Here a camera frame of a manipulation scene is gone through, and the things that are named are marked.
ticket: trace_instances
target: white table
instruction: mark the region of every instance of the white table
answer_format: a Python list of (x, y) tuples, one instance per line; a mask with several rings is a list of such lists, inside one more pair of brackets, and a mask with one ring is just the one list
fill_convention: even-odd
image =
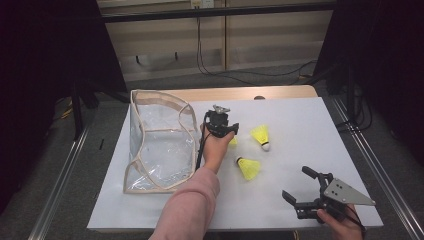
[[(331, 172), (368, 195), (321, 98), (217, 100), (191, 104), (199, 124), (213, 104), (229, 107), (230, 124), (240, 123), (238, 146), (228, 150), (218, 173), (221, 193), (210, 224), (211, 231), (321, 227), (313, 219), (298, 220), (294, 208), (281, 197), (283, 189), (299, 202), (319, 197), (318, 181), (302, 173), (302, 166), (317, 172)], [(249, 135), (250, 129), (259, 124), (269, 126), (269, 152), (262, 151)], [(170, 197), (170, 194), (123, 194), (128, 146), (127, 116), (89, 229), (101, 232), (152, 230)], [(261, 161), (262, 170), (254, 180), (243, 179), (234, 164), (234, 158), (239, 155)], [(383, 225), (375, 207), (356, 208), (364, 226)]]

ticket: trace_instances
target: yellow shuttlecock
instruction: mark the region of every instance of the yellow shuttlecock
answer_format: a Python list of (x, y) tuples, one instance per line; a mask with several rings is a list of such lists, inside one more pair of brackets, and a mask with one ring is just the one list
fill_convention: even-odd
[(269, 145), (269, 139), (268, 139), (267, 125), (259, 125), (255, 127), (254, 129), (250, 131), (250, 135), (252, 135), (252, 137), (261, 144), (262, 149), (264, 151), (266, 152), (269, 151), (270, 145)]
[(238, 157), (236, 158), (236, 163), (240, 167), (243, 177), (246, 180), (252, 180), (255, 178), (261, 169), (261, 163), (256, 160)]
[(231, 139), (231, 141), (228, 143), (228, 145), (230, 147), (235, 147), (237, 146), (237, 138), (234, 136), (233, 139)]

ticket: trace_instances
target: human hand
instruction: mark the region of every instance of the human hand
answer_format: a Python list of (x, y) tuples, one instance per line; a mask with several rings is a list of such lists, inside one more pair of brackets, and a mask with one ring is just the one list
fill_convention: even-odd
[(228, 143), (231, 141), (231, 139), (233, 139), (234, 134), (235, 133), (232, 131), (223, 138), (217, 138), (212, 135), (207, 128), (205, 128), (205, 134), (203, 138), (203, 141), (205, 141), (205, 146), (203, 149), (205, 165), (203, 165), (203, 167), (218, 173), (222, 160), (227, 153)]
[[(348, 204), (348, 207), (355, 211), (355, 207), (352, 204)], [(324, 209), (318, 209), (317, 214), (322, 221), (331, 227), (334, 240), (362, 240), (361, 228), (349, 219), (345, 218), (343, 221), (337, 221)], [(355, 220), (359, 220), (348, 208), (346, 208), (346, 214)]]

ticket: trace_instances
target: gray carpet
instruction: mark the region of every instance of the gray carpet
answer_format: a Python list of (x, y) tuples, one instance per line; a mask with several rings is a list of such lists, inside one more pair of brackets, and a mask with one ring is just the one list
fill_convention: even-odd
[[(297, 67), (260, 68), (251, 71), (275, 74)], [(313, 66), (310, 66), (309, 69), (303, 69), (302, 73), (311, 73), (312, 69)], [(297, 75), (298, 73), (284, 77), (270, 77), (248, 73), (231, 74), (232, 77), (260, 86), (292, 84), (296, 81)], [(252, 84), (222, 76), (195, 74), (130, 82), (128, 89), (237, 87)], [(323, 97), (334, 122), (341, 122), (332, 96), (328, 96), (325, 90), (325, 82), (319, 82), (315, 88), (319, 96)], [(86, 228), (128, 108), (128, 105), (108, 96), (99, 94), (98, 97), (100, 106), (95, 110), (93, 125), (66, 186), (58, 211), (51, 222), (46, 239), (147, 239), (150, 236), (150, 233), (102, 234)], [(58, 115), (62, 113), (65, 106), (65, 102), (58, 104)], [(0, 239), (28, 239), (72, 145), (74, 127), (71, 117), (57, 120), (52, 125), (43, 154), (38, 156), (37, 167), (28, 176), (22, 190), (15, 194), (8, 208), (0, 217)], [(419, 220), (423, 222), (424, 204), (418, 193), (424, 190), (424, 169), (413, 159), (406, 147), (392, 137), (390, 129), (375, 110), (373, 117), (372, 126), (363, 133), (396, 187)], [(367, 239), (410, 239), (353, 138), (349, 133), (341, 133), (340, 136), (371, 197), (377, 201), (376, 207), (384, 223), (382, 228), (369, 229)], [(301, 239), (331, 239), (330, 231), (327, 228), (302, 230), (299, 234)], [(240, 238), (282, 239), (283, 235), (279, 232), (242, 233)], [(215, 233), (209, 233), (206, 239), (214, 237), (216, 237)]]

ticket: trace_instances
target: human arm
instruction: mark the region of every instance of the human arm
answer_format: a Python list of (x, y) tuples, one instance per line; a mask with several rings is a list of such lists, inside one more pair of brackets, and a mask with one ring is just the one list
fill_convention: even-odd
[[(352, 204), (348, 204), (347, 206), (346, 214), (355, 220), (359, 220), (353, 212), (355, 211), (355, 207)], [(342, 221), (338, 221), (324, 209), (318, 209), (317, 214), (322, 221), (331, 227), (334, 240), (363, 240), (360, 226), (349, 219), (345, 218)]]
[(168, 200), (150, 239), (202, 239), (205, 235), (220, 191), (216, 173), (234, 133), (216, 138), (206, 129), (205, 136), (209, 136), (203, 150), (205, 164)]

